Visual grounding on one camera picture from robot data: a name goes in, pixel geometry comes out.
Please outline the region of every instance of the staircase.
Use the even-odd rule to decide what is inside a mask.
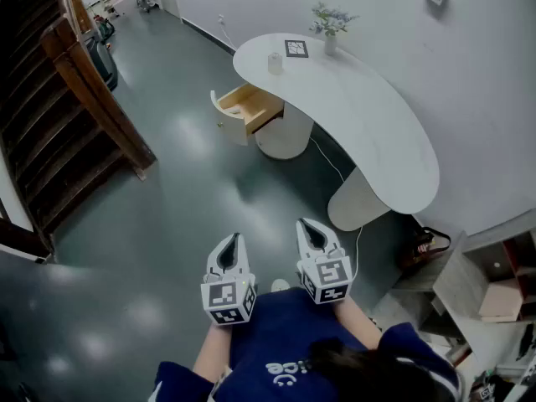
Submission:
[[[81,0],[2,0],[0,145],[45,244],[119,167],[155,157],[84,48]]]

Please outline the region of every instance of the white table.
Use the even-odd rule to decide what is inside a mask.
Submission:
[[[304,40],[309,58],[286,57],[285,40]],[[314,121],[344,149],[357,167],[328,205],[339,229],[357,229],[389,209],[421,211],[439,186],[436,154],[424,129],[378,73],[341,49],[327,56],[323,47],[321,40],[278,33],[256,37],[236,51],[237,73],[287,103],[282,119],[255,134],[257,144],[273,157],[297,156],[307,147]],[[283,55],[281,75],[268,72],[273,52]]]

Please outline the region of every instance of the blue sleeve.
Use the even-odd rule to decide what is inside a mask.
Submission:
[[[149,402],[206,402],[214,387],[207,379],[173,362],[162,362]]]
[[[398,360],[410,361],[432,374],[432,378],[459,392],[460,382],[455,369],[419,338],[409,323],[390,327],[382,336],[378,350],[395,356]]]

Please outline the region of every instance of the white vase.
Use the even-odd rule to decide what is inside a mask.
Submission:
[[[335,34],[326,36],[326,42],[324,42],[324,53],[326,55],[334,55],[337,48],[337,36]]]

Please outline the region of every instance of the wooden drawer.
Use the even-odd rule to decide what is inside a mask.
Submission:
[[[256,86],[245,84],[220,99],[213,90],[210,98],[218,125],[232,142],[246,146],[247,138],[283,111],[284,102]]]

